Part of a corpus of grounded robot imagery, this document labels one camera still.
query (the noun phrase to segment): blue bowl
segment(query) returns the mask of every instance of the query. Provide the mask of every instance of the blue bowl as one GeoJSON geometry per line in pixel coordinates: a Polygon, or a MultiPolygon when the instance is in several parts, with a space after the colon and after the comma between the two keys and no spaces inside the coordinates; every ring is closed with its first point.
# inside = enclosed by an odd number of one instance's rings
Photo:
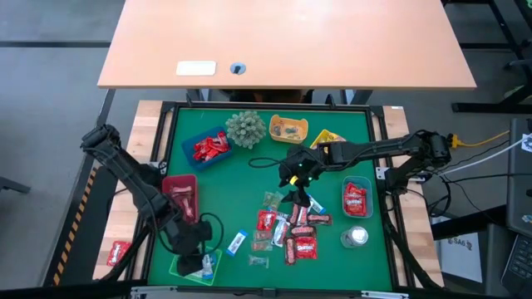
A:
{"type": "Polygon", "coordinates": [[[231,145],[231,142],[229,142],[229,151],[227,153],[219,154],[213,159],[210,159],[207,162],[201,162],[194,159],[194,145],[200,142],[201,140],[204,140],[207,137],[216,137],[219,132],[223,131],[225,135],[227,133],[225,132],[224,128],[221,126],[214,127],[210,130],[207,130],[201,134],[198,134],[190,139],[187,139],[181,143],[181,148],[183,149],[183,153],[185,153],[186,159],[189,161],[189,165],[198,171],[202,171],[208,167],[210,167],[213,164],[216,164],[220,162],[223,159],[227,159],[233,154],[233,146],[231,145]]]}

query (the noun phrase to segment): green plant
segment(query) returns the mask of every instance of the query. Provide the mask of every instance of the green plant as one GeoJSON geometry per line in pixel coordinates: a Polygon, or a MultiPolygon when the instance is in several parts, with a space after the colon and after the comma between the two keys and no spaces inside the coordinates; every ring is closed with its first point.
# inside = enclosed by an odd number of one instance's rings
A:
{"type": "Polygon", "coordinates": [[[227,136],[238,146],[252,149],[266,135],[266,124],[256,111],[234,114],[225,122],[227,136]]]}

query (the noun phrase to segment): red bowl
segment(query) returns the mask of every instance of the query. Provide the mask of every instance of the red bowl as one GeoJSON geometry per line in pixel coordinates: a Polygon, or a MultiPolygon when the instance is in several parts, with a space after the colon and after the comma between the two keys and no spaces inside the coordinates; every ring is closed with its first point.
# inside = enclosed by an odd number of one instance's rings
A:
{"type": "Polygon", "coordinates": [[[163,193],[169,194],[170,189],[174,186],[184,188],[192,186],[194,190],[194,200],[192,201],[192,209],[194,210],[194,222],[198,222],[198,179],[193,174],[183,174],[168,176],[163,179],[163,193]]]}

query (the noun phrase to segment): gray floor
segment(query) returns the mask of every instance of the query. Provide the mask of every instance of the gray floor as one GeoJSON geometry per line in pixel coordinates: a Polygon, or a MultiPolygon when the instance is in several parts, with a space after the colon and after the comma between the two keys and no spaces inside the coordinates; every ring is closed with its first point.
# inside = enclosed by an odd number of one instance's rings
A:
{"type": "MultiPolygon", "coordinates": [[[[122,0],[0,0],[0,40],[110,40],[122,0]]],[[[530,36],[513,3],[499,1],[518,39],[530,36]]],[[[461,42],[502,42],[487,7],[450,5],[447,14],[461,42]]],[[[0,289],[36,286],[60,226],[60,217],[81,162],[81,137],[92,128],[105,91],[96,87],[106,49],[0,49],[0,175],[32,186],[28,195],[0,193],[0,289]]],[[[514,56],[507,51],[467,51],[478,84],[475,91],[377,91],[371,105],[402,105],[411,130],[457,133],[464,141],[483,140],[507,130],[512,115],[453,114],[452,101],[496,102],[523,82],[519,71],[502,71],[514,56]]],[[[182,90],[118,91],[109,123],[124,140],[138,100],[182,100],[182,90]]],[[[319,93],[323,100],[326,92],[319,93]]],[[[463,159],[479,149],[459,149],[463,159]]],[[[454,178],[506,171],[506,156],[465,170],[454,178]]],[[[480,208],[505,201],[505,180],[464,183],[480,208]]],[[[433,180],[430,201],[443,195],[433,180]]],[[[450,212],[475,212],[453,189],[450,212]]]]}

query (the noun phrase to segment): green tabletop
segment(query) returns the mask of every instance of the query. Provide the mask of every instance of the green tabletop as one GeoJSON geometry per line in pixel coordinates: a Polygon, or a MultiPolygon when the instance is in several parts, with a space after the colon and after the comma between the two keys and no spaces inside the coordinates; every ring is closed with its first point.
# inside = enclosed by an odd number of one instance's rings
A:
{"type": "MultiPolygon", "coordinates": [[[[278,167],[252,169],[248,160],[253,157],[282,159],[291,144],[274,141],[266,135],[253,149],[233,148],[234,155],[212,167],[197,172],[183,154],[181,142],[225,121],[239,110],[183,109],[178,115],[174,144],[168,175],[195,174],[198,178],[199,212],[215,213],[224,224],[225,234],[220,249],[225,251],[236,233],[248,232],[235,257],[222,254],[213,287],[272,287],[320,290],[372,290],[390,291],[392,283],[387,264],[379,203],[374,196],[374,213],[369,219],[348,218],[342,212],[342,181],[348,175],[368,178],[377,194],[375,174],[371,161],[358,164],[342,172],[323,173],[311,183],[308,192],[327,209],[333,218],[332,226],[317,226],[318,259],[298,260],[294,266],[284,263],[284,248],[274,247],[271,252],[252,252],[253,231],[258,221],[258,211],[263,208],[264,192],[279,191],[286,194],[293,186],[278,187],[278,167]],[[367,243],[359,248],[346,249],[340,243],[340,234],[353,225],[364,227],[369,234],[367,243]],[[249,254],[269,257],[269,268],[249,266],[249,254]]],[[[303,142],[310,145],[323,129],[330,130],[354,143],[369,141],[364,113],[300,110],[259,110],[266,125],[274,114],[292,119],[306,119],[308,137],[303,142]]],[[[290,213],[292,204],[282,203],[280,211],[290,213]]],[[[214,246],[219,240],[219,225],[215,220],[214,246]]],[[[197,286],[203,285],[169,274],[173,255],[155,241],[148,276],[149,285],[197,286]]]]}

